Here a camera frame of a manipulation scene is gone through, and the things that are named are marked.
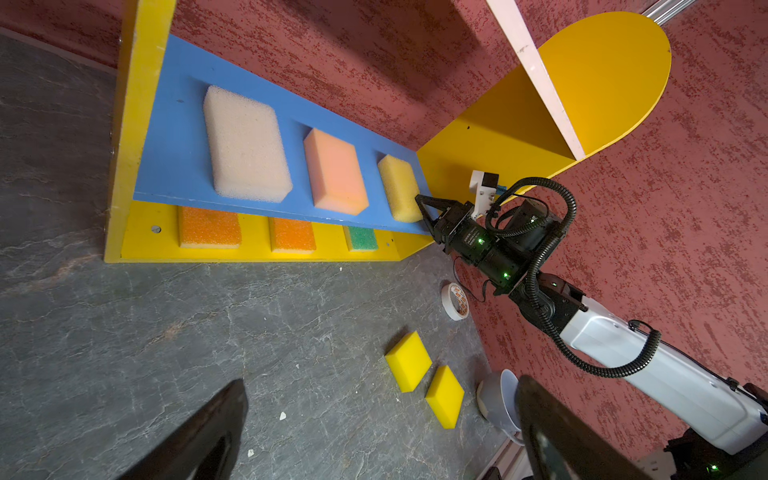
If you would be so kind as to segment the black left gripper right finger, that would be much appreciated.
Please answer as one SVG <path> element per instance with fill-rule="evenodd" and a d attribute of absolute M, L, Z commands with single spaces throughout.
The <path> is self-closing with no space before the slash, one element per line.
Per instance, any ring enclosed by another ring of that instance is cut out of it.
<path fill-rule="evenodd" d="M 519 379 L 515 406 L 534 479 L 647 479 L 534 378 Z"/>

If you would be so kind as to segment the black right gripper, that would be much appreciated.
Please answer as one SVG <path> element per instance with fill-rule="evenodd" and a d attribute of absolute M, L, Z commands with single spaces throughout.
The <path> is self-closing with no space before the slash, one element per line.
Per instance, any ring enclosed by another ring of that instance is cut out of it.
<path fill-rule="evenodd" d="M 542 202 L 526 200 L 503 213 L 494 233 L 471 218 L 474 205 L 423 194 L 415 196 L 427 231 L 447 253 L 480 270 L 497 295 L 511 293 L 525 278 L 534 254 L 561 219 Z"/>

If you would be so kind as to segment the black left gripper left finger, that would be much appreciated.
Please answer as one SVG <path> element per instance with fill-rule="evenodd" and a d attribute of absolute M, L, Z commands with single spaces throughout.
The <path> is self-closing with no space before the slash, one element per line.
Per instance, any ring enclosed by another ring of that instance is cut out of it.
<path fill-rule="evenodd" d="M 228 479 L 248 413 L 244 381 L 236 379 L 121 475 L 123 479 Z"/>

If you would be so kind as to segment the green scrub sponge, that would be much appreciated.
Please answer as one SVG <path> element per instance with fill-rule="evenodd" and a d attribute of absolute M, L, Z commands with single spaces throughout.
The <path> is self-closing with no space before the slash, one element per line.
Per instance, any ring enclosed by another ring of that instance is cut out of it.
<path fill-rule="evenodd" d="M 372 252 L 378 249 L 378 242 L 373 229 L 344 226 L 343 230 L 349 252 Z"/>

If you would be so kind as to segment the peach orange sponge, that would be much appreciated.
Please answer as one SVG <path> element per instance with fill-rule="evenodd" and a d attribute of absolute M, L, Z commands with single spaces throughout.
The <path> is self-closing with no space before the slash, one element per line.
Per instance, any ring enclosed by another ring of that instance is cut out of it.
<path fill-rule="evenodd" d="M 369 206 L 355 147 L 317 128 L 303 141 L 314 206 L 357 216 Z"/>

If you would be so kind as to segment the pale pink sponge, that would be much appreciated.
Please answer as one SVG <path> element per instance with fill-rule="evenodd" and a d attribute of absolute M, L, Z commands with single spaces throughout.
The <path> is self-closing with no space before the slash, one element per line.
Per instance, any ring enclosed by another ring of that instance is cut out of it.
<path fill-rule="evenodd" d="M 203 113 L 216 193 L 282 202 L 293 182 L 273 107 L 211 85 Z"/>

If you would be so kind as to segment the yellow orange scrub sponge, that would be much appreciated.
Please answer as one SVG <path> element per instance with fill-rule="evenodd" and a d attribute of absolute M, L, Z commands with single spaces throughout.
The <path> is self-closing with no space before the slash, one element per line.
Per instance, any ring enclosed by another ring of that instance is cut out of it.
<path fill-rule="evenodd" d="M 242 242 L 238 214 L 179 206 L 178 232 L 181 248 L 235 249 Z"/>

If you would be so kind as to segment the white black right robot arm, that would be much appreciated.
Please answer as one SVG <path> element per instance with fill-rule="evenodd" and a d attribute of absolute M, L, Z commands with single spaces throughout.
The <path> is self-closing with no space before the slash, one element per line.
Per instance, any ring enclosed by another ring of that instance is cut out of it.
<path fill-rule="evenodd" d="M 646 322 L 626 322 L 569 282 L 543 273 L 578 207 L 563 186 L 541 184 L 563 199 L 563 218 L 532 197 L 506 213 L 493 202 L 484 225 L 473 219 L 470 202 L 425 195 L 415 202 L 445 252 L 478 268 L 496 295 L 516 304 L 568 361 L 590 375 L 627 381 L 688 425 L 665 449 L 675 467 L 672 478 L 766 478 L 766 391 L 714 373 Z"/>

